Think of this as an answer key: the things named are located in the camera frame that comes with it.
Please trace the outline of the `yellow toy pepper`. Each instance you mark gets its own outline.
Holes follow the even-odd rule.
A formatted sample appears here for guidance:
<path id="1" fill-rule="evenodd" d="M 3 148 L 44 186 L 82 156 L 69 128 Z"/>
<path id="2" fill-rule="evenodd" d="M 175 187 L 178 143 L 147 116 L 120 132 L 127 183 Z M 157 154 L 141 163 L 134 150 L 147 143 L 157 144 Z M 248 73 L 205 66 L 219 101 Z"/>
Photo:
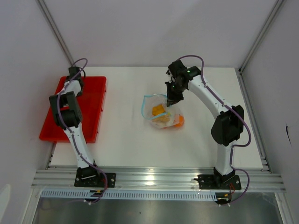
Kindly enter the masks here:
<path id="1" fill-rule="evenodd" d="M 162 116 L 159 116 L 159 117 L 155 118 L 154 122 L 159 124 L 159 125 L 167 126 L 171 122 L 171 117 L 167 114 L 162 115 Z"/>

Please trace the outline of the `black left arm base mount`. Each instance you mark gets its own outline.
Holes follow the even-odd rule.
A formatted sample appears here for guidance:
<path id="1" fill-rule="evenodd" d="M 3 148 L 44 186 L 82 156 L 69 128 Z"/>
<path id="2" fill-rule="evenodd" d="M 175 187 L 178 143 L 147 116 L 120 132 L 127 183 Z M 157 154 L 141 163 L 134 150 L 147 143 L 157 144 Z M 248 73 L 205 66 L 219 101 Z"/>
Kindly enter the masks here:
<path id="1" fill-rule="evenodd" d="M 105 173 L 107 177 L 107 187 L 114 188 L 116 182 L 116 173 Z M 102 173 L 76 175 L 74 182 L 75 187 L 103 188 L 106 184 L 105 177 Z"/>

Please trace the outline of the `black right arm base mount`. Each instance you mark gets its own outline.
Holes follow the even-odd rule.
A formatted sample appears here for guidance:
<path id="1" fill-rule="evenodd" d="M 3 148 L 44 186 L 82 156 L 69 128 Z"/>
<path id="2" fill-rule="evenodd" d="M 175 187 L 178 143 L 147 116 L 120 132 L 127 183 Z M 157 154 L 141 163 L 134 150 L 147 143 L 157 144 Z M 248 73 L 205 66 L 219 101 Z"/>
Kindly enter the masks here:
<path id="1" fill-rule="evenodd" d="M 229 190 L 230 187 L 233 189 L 241 190 L 241 181 L 238 175 L 229 177 L 228 179 L 222 180 L 216 175 L 201 174 L 198 175 L 194 180 L 198 183 L 200 189 L 215 189 L 215 190 Z"/>

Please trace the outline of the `yellow toy ginger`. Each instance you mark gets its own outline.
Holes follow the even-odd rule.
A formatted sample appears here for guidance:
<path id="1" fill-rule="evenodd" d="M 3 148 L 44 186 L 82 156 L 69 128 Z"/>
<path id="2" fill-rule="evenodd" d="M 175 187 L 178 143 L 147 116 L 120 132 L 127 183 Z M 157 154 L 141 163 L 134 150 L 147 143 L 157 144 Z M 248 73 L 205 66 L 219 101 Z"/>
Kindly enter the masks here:
<path id="1" fill-rule="evenodd" d="M 152 115 L 153 117 L 156 117 L 156 116 L 164 116 L 166 115 L 167 112 L 166 110 L 164 109 L 164 106 L 162 104 L 159 104 L 157 106 L 154 106 L 152 108 Z"/>

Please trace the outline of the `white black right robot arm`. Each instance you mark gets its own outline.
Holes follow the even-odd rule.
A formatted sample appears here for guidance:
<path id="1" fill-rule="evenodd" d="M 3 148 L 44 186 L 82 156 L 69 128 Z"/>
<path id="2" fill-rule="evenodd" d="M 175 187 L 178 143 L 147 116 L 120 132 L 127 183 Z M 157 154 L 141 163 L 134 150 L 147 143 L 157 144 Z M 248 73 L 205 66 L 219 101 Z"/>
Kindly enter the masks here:
<path id="1" fill-rule="evenodd" d="M 213 182 L 218 188 L 226 187 L 235 176 L 235 171 L 230 166 L 231 147 L 243 132 L 244 109 L 240 105 L 225 104 L 196 66 L 187 68 L 181 60 L 176 60 L 168 66 L 166 74 L 170 75 L 170 81 L 165 83 L 167 107 L 183 100 L 183 92 L 189 90 L 213 115 L 214 124 L 211 136 L 217 143 L 217 161 L 213 170 Z"/>

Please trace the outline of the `clear zip top bag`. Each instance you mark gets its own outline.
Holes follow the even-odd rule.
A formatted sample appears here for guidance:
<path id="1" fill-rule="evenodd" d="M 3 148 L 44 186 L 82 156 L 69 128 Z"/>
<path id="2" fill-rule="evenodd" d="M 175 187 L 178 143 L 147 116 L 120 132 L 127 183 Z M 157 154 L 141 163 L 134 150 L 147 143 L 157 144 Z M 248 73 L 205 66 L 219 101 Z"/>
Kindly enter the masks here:
<path id="1" fill-rule="evenodd" d="M 141 107 L 143 118 L 159 129 L 182 128 L 185 124 L 183 113 L 176 105 L 167 107 L 164 94 L 144 95 Z"/>

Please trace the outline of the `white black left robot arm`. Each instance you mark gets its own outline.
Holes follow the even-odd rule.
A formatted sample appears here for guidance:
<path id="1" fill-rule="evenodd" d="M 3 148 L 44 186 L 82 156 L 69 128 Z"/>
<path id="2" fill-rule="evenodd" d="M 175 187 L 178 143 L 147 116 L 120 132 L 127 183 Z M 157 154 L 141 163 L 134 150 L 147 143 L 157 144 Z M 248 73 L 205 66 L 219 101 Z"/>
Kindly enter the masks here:
<path id="1" fill-rule="evenodd" d="M 56 125 L 63 129 L 76 155 L 76 181 L 95 187 L 101 182 L 101 174 L 95 168 L 95 161 L 87 147 L 82 128 L 83 115 L 77 101 L 77 96 L 83 93 L 83 68 L 72 66 L 68 71 L 61 91 L 49 97 L 50 108 Z"/>

